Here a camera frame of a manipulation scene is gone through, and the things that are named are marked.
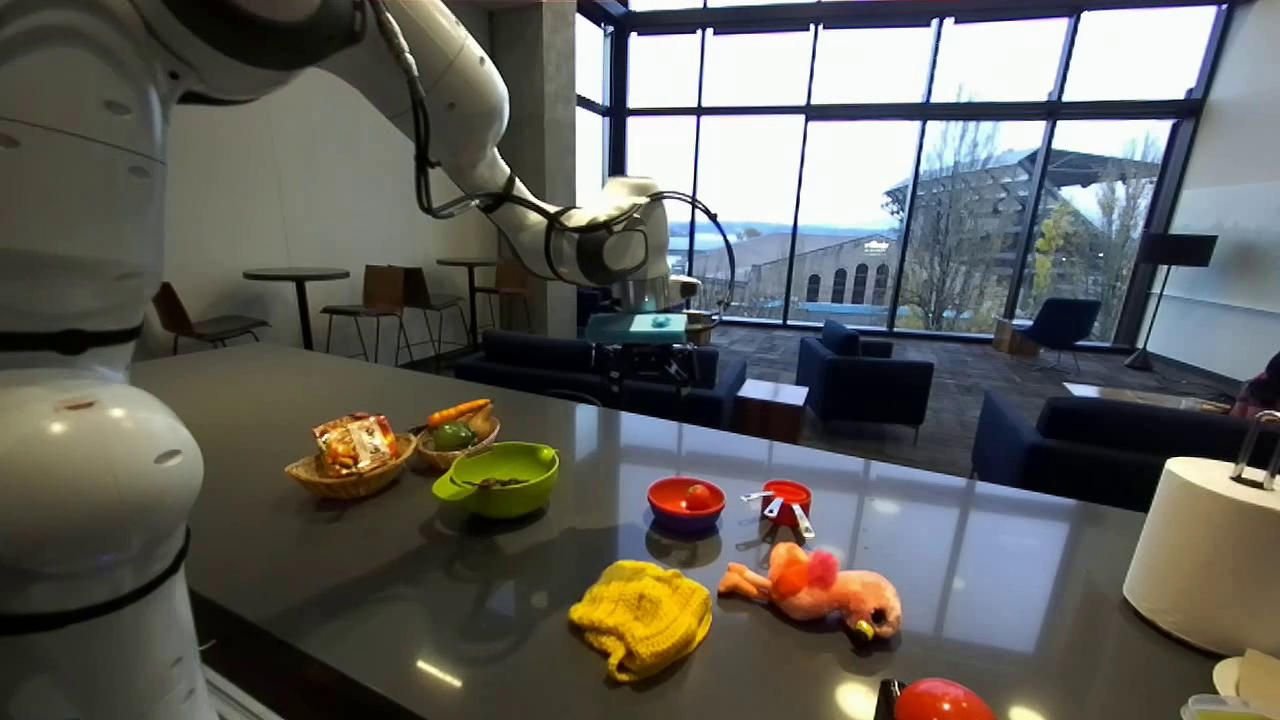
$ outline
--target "red tomato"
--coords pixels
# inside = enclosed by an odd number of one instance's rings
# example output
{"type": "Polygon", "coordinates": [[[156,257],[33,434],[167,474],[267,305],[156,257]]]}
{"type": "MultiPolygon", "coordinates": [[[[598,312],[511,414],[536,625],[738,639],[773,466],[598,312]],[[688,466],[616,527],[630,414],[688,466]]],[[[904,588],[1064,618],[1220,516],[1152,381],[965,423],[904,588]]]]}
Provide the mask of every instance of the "red tomato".
{"type": "Polygon", "coordinates": [[[996,720],[996,712],[956,678],[918,676],[894,694],[891,720],[996,720]]]}
{"type": "Polygon", "coordinates": [[[708,510],[708,508],[716,508],[716,492],[708,484],[688,484],[685,503],[691,510],[708,510]]]}

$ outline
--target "paper towel roll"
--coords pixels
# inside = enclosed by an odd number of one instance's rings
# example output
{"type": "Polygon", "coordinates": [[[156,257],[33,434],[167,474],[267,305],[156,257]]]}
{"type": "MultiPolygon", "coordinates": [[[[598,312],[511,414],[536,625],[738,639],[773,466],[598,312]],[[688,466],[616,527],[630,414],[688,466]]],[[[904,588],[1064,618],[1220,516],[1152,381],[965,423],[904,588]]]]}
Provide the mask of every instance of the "paper towel roll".
{"type": "Polygon", "coordinates": [[[1280,650],[1280,492],[1245,486],[1232,472],[1200,457],[1162,464],[1122,601],[1196,647],[1280,650]]]}

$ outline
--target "small red toy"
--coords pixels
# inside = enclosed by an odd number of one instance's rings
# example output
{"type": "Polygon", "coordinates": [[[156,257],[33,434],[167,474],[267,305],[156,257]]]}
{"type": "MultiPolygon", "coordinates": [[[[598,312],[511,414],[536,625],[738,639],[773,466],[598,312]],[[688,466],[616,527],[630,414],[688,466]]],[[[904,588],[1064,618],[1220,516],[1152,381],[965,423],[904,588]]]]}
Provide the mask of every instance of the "small red toy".
{"type": "Polygon", "coordinates": [[[968,683],[918,676],[894,694],[891,720],[996,720],[996,712],[968,683]]]}
{"type": "Polygon", "coordinates": [[[776,602],[786,618],[840,618],[861,639],[888,639],[904,625],[904,602],[888,575],[840,566],[835,550],[806,550],[801,542],[773,542],[767,572],[729,562],[719,597],[776,602]]]}

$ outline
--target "dark countertop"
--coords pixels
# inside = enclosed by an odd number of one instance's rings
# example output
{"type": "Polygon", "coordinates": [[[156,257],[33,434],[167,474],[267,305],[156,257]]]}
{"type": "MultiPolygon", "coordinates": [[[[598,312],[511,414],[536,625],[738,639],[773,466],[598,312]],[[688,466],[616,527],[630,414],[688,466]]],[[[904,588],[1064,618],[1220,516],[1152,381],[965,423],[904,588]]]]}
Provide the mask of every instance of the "dark countertop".
{"type": "Polygon", "coordinates": [[[864,720],[878,676],[956,676],[1045,720],[1176,714],[1213,693],[1213,654],[1119,601],[1136,510],[271,343],[145,360],[133,374],[203,446],[194,597],[418,714],[864,720]],[[345,510],[284,479],[314,419],[366,409],[412,427],[469,396],[495,400],[507,440],[559,446],[539,520],[460,525],[432,508],[426,474],[345,510]],[[724,486],[716,540],[647,531],[642,492],[673,472],[724,486]],[[761,566],[754,516],[734,496],[767,474],[806,479],[820,542],[894,579],[904,637],[855,650],[842,631],[716,601],[713,637],[685,666],[612,688],[562,608],[616,557],[688,566],[708,588],[729,558],[761,566]]]}

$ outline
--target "sofa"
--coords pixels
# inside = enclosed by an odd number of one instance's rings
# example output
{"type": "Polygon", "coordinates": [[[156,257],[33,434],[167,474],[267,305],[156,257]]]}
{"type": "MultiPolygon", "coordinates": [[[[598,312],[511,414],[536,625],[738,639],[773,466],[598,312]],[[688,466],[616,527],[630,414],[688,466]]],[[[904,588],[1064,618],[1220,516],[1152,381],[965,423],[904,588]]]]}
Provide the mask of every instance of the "sofa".
{"type": "Polygon", "coordinates": [[[460,381],[612,402],[685,423],[732,427],[749,360],[716,346],[593,343],[572,336],[487,332],[460,381]]]}
{"type": "Polygon", "coordinates": [[[806,412],[820,423],[907,423],[926,414],[932,360],[891,354],[888,340],[827,321],[801,336],[796,385],[806,385],[806,412]]]}
{"type": "MultiPolygon", "coordinates": [[[[1144,510],[1169,457],[1235,461],[1249,423],[1227,412],[1184,412],[1133,400],[1051,396],[1039,414],[982,392],[970,474],[1144,510]]],[[[1252,464],[1277,457],[1263,431],[1252,464]]]]}

